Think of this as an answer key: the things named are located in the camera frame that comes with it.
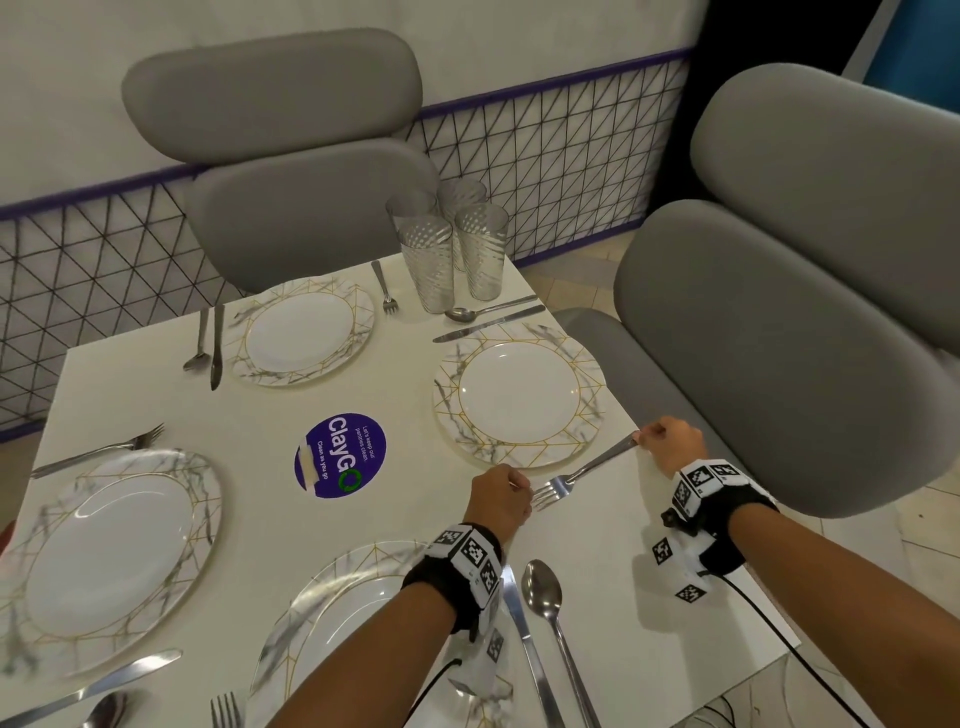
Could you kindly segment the person's right hand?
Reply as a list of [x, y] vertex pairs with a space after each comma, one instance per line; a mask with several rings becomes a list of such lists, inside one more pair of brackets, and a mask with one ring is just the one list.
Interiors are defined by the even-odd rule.
[[656, 468], [667, 479], [673, 479], [678, 471], [697, 460], [710, 458], [700, 429], [670, 416], [663, 416], [655, 422], [666, 422], [669, 429], [669, 454], [651, 455]]

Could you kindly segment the grey padded chair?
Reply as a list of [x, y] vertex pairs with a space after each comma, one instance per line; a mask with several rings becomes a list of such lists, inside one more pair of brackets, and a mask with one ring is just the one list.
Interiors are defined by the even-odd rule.
[[388, 201], [436, 192], [398, 134], [422, 108], [411, 46], [390, 30], [314, 30], [154, 54], [121, 83], [139, 135], [197, 165], [190, 230], [248, 293], [401, 250]]
[[960, 458], [960, 114], [797, 64], [727, 80], [690, 160], [712, 200], [641, 224], [612, 317], [555, 314], [630, 418], [820, 518]]

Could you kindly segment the right wrist tracker with markers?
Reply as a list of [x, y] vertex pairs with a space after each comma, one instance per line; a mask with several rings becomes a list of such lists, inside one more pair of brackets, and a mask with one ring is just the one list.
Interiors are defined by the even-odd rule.
[[734, 512], [747, 504], [778, 510], [770, 493], [724, 459], [696, 459], [673, 476], [661, 513], [665, 534], [651, 546], [667, 592], [687, 604], [705, 597], [714, 581], [741, 569], [746, 558], [729, 533]]

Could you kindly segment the left wrist tracker with markers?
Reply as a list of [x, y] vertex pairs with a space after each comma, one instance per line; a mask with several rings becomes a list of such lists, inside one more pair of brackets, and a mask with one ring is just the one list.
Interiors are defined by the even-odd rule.
[[457, 691], [473, 698], [503, 698], [498, 685], [506, 643], [500, 617], [502, 571], [494, 534], [476, 524], [459, 523], [426, 546], [401, 586], [405, 590], [428, 584], [454, 609], [445, 659], [455, 664], [447, 677]]

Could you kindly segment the clear patterned drinking glass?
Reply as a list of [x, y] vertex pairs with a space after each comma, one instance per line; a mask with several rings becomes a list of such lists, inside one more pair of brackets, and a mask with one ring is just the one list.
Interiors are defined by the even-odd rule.
[[401, 218], [397, 235], [423, 309], [444, 314], [454, 306], [452, 225], [443, 217]]
[[421, 218], [437, 216], [438, 200], [434, 192], [409, 188], [390, 195], [385, 209], [394, 231], [400, 236], [403, 230]]
[[455, 218], [463, 208], [486, 203], [489, 192], [486, 185], [477, 179], [453, 177], [438, 185], [437, 200], [441, 216], [455, 227]]
[[478, 202], [454, 216], [466, 280], [472, 297], [492, 301], [502, 290], [510, 216], [501, 206]]

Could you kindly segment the silver spoon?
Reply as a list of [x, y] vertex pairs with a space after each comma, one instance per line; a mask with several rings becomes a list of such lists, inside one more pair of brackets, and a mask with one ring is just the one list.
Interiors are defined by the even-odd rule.
[[78, 728], [119, 728], [126, 717], [130, 694], [117, 690], [100, 699]]
[[443, 312], [444, 316], [454, 323], [463, 323], [469, 324], [477, 320], [481, 315], [492, 313], [498, 310], [507, 310], [525, 303], [532, 303], [538, 301], [539, 297], [536, 294], [528, 295], [525, 297], [519, 297], [503, 302], [499, 302], [494, 305], [489, 305], [479, 309], [470, 309], [466, 307], [456, 306], [452, 307]]
[[199, 373], [207, 370], [210, 365], [210, 354], [206, 351], [207, 332], [210, 321], [210, 309], [205, 308], [198, 312], [198, 336], [196, 351], [182, 365], [186, 373]]
[[524, 569], [521, 591], [530, 610], [546, 620], [554, 632], [584, 725], [586, 728], [602, 728], [560, 625], [563, 591], [559, 578], [548, 564], [534, 559]]

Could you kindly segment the white marble plate gold lines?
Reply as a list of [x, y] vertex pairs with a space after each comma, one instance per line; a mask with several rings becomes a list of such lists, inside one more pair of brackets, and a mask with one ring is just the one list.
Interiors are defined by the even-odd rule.
[[145, 638], [200, 577], [223, 504], [210, 460], [180, 449], [76, 477], [0, 556], [0, 675], [85, 674]]
[[[266, 728], [306, 680], [359, 626], [402, 587], [427, 543], [381, 540], [342, 553], [317, 573], [290, 603], [267, 638], [246, 698], [245, 728]], [[506, 638], [498, 672], [502, 700], [484, 700], [457, 690], [448, 677], [455, 661], [447, 646], [424, 681], [426, 697], [404, 728], [515, 728], [515, 689], [509, 660], [509, 613], [501, 605]]]
[[518, 469], [579, 455], [605, 421], [599, 363], [566, 332], [498, 323], [452, 343], [431, 386], [442, 431], [466, 455]]
[[349, 364], [371, 337], [377, 307], [339, 274], [308, 276], [241, 300], [225, 316], [224, 368], [262, 387], [311, 383]]

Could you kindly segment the person's right forearm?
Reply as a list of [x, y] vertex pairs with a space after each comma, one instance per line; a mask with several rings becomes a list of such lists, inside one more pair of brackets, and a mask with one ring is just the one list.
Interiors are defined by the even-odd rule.
[[960, 724], [960, 618], [772, 508], [727, 532], [774, 600], [886, 728]]

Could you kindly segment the person's left forearm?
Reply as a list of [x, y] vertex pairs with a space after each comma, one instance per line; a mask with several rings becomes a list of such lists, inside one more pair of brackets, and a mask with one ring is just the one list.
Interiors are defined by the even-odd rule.
[[311, 672], [268, 728], [403, 728], [456, 620], [434, 586], [402, 588]]

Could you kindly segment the person's left hand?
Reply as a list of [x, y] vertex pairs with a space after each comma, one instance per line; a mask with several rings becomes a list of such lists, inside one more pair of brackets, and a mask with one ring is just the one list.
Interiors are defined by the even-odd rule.
[[519, 515], [511, 508], [507, 470], [516, 468], [500, 464], [474, 477], [462, 517], [462, 523], [490, 531], [504, 552], [531, 516]]

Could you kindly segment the wrist tracker with markers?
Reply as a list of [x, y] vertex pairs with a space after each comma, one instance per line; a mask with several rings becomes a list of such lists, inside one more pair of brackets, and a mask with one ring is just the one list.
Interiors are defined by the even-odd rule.
[[405, 590], [428, 584], [454, 609], [445, 659], [455, 664], [447, 677], [457, 691], [473, 698], [503, 698], [498, 685], [506, 643], [500, 617], [502, 571], [494, 534], [476, 524], [459, 523], [426, 546], [401, 586]]
[[724, 459], [696, 459], [673, 476], [661, 513], [665, 534], [651, 546], [667, 592], [687, 604], [705, 597], [714, 581], [741, 569], [746, 558], [729, 533], [734, 512], [747, 504], [778, 510], [770, 493]]

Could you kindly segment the round purple sticker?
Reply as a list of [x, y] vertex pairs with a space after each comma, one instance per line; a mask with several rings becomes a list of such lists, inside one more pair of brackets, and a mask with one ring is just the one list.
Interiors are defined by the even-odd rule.
[[294, 454], [299, 487], [318, 499], [335, 500], [369, 485], [387, 455], [386, 434], [374, 418], [336, 414], [314, 425]]

